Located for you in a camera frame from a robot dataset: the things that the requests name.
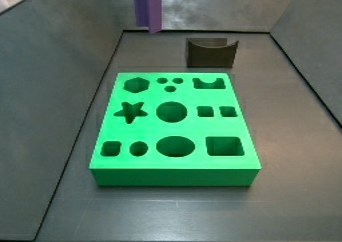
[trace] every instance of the star-shaped hole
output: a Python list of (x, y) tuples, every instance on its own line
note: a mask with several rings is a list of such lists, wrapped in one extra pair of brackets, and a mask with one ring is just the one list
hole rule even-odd
[(126, 117), (126, 123), (131, 124), (136, 117), (146, 117), (147, 113), (142, 110), (145, 103), (138, 102), (136, 104), (130, 104), (128, 102), (123, 102), (123, 109), (114, 113), (116, 117)]

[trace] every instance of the dark gray surface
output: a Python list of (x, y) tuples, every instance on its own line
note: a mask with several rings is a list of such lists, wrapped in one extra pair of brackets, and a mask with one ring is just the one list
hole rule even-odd
[(342, 124), (342, 0), (295, 0), (271, 35)]
[(163, 0), (163, 29), (270, 32), (291, 0)]
[(27, 0), (0, 16), (0, 240), (36, 235), (122, 29), (134, 24), (131, 1)]
[[(116, 72), (198, 71), (187, 37), (241, 41), (229, 73), (263, 169), (250, 189), (99, 188), (88, 163)], [(341, 241), (341, 152), (341, 130), (269, 35), (126, 33), (38, 241)]]

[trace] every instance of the oval hole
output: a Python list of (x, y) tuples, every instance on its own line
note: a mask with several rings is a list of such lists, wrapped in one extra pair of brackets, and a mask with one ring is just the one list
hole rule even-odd
[(149, 146), (145, 142), (135, 142), (130, 148), (131, 154), (136, 157), (143, 156), (147, 150), (149, 150)]
[(157, 149), (167, 157), (185, 157), (195, 150), (195, 144), (186, 137), (170, 136), (159, 140)]

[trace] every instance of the small circular hole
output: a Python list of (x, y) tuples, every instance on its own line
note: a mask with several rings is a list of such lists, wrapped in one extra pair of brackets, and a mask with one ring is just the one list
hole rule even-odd
[(166, 91), (167, 91), (169, 93), (173, 93), (173, 92), (177, 91), (177, 88), (175, 88), (174, 86), (167, 86), (167, 87), (166, 87)]
[(143, 156), (147, 150), (149, 150), (149, 146), (145, 142), (135, 142), (130, 148), (131, 154), (136, 157)]
[(167, 79), (166, 79), (166, 78), (159, 78), (159, 79), (157, 80), (157, 82), (158, 82), (159, 84), (166, 84), (166, 83), (167, 83)]
[(182, 84), (183, 83), (183, 78), (174, 78), (174, 83), (175, 84)]

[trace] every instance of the circular hole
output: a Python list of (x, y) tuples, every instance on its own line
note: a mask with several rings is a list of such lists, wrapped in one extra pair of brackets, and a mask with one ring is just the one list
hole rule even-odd
[(166, 78), (159, 78), (159, 79), (157, 80), (157, 82), (158, 82), (159, 84), (165, 84), (165, 83), (167, 83), (167, 79), (166, 79)]
[(183, 83), (183, 78), (174, 78), (174, 83), (175, 84), (182, 84)]
[(145, 142), (135, 142), (130, 148), (131, 154), (136, 157), (143, 156), (147, 150), (149, 150), (149, 146)]
[(186, 137), (170, 136), (159, 140), (157, 149), (167, 157), (185, 157), (195, 150), (195, 144)]
[(179, 122), (187, 116), (187, 108), (179, 102), (166, 102), (157, 108), (158, 117), (170, 123)]
[(174, 86), (167, 86), (167, 87), (166, 87), (166, 91), (167, 91), (169, 93), (173, 93), (173, 92), (177, 91), (177, 88), (175, 88)]

